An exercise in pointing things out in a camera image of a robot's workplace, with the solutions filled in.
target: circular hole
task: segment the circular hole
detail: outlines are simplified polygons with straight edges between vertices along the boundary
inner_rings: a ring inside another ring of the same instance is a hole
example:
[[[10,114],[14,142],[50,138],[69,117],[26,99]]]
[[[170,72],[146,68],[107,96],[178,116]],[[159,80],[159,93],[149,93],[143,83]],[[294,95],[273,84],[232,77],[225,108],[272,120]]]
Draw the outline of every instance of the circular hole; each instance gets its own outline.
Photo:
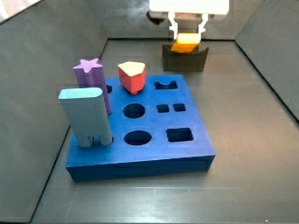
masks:
[[[146,107],[139,103],[131,103],[125,108],[125,115],[129,118],[138,118],[146,113]]]
[[[126,142],[131,145],[143,145],[147,144],[153,139],[153,136],[149,132],[143,130],[135,130],[126,134]]]
[[[107,93],[110,94],[113,92],[113,87],[107,85]]]

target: foam block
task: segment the foam block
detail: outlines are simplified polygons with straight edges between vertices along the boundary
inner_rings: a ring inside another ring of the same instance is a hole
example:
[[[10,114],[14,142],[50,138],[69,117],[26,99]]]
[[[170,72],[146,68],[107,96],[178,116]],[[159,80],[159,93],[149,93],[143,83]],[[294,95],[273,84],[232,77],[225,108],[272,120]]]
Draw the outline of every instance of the foam block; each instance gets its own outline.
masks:
[[[131,95],[109,78],[114,143],[82,149],[74,136],[66,167],[75,181],[208,171],[216,157],[209,133],[182,75],[147,76]]]
[[[118,65],[121,82],[131,93],[137,95],[146,85],[146,64],[129,61]]]
[[[109,100],[109,90],[106,83],[105,67],[99,64],[99,59],[82,59],[81,64],[75,66],[74,72],[81,88],[101,88],[103,90],[107,114],[113,113]]]
[[[202,36],[200,33],[180,33],[178,39],[173,44],[173,51],[178,53],[192,53],[201,41]]]

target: black holder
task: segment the black holder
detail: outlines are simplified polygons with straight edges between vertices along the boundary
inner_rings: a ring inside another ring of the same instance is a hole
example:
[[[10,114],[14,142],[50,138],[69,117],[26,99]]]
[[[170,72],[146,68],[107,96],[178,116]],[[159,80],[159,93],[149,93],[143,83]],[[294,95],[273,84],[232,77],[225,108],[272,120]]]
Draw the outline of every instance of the black holder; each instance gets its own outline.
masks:
[[[200,50],[197,47],[193,52],[174,52],[172,45],[163,45],[163,70],[178,72],[202,72],[210,48]]]

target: purple star block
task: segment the purple star block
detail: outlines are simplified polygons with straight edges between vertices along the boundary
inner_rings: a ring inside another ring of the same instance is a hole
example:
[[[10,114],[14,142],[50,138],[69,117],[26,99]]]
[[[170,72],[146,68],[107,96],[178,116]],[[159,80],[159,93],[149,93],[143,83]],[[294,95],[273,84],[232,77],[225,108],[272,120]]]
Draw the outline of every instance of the purple star block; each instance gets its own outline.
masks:
[[[99,64],[99,59],[82,59],[81,65],[75,66],[74,72],[77,74],[81,88],[102,88],[107,106],[107,114],[113,113],[109,102],[109,89],[106,83],[106,75],[103,66]]]

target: gray floor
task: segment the gray floor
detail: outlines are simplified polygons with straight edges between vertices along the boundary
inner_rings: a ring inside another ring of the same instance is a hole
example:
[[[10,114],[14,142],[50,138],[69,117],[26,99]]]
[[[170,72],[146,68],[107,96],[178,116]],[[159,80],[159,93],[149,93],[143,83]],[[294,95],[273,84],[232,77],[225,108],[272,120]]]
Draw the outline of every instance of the gray floor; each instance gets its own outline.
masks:
[[[107,76],[143,61],[163,74],[162,41],[109,41]],[[209,172],[74,183],[71,133],[34,222],[298,222],[298,125],[233,42],[210,46],[204,73],[185,73],[218,156]]]

